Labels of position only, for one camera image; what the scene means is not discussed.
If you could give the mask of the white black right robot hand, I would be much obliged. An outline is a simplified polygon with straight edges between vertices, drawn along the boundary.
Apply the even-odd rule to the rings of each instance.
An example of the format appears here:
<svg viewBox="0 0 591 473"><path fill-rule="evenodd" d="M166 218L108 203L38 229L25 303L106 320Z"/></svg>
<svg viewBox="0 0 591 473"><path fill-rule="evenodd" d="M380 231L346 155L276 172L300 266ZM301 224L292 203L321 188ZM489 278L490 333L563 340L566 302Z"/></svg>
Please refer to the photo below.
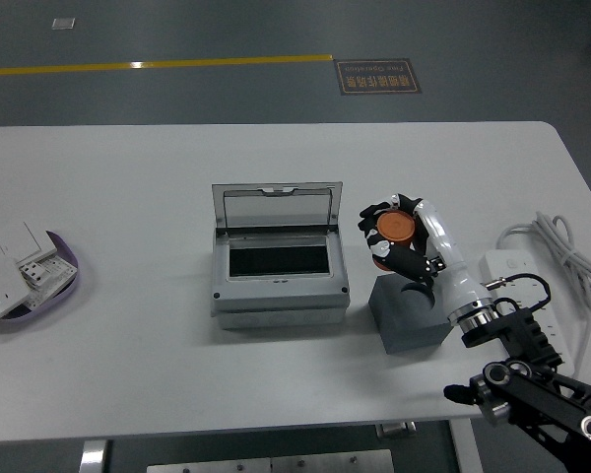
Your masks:
<svg viewBox="0 0 591 473"><path fill-rule="evenodd" d="M393 216L408 216L415 232L408 243L391 228ZM489 290L468 265L435 207L428 201L393 194L360 212L359 229L373 262L428 287L438 286L450 323L464 329L497 319Z"/></svg>

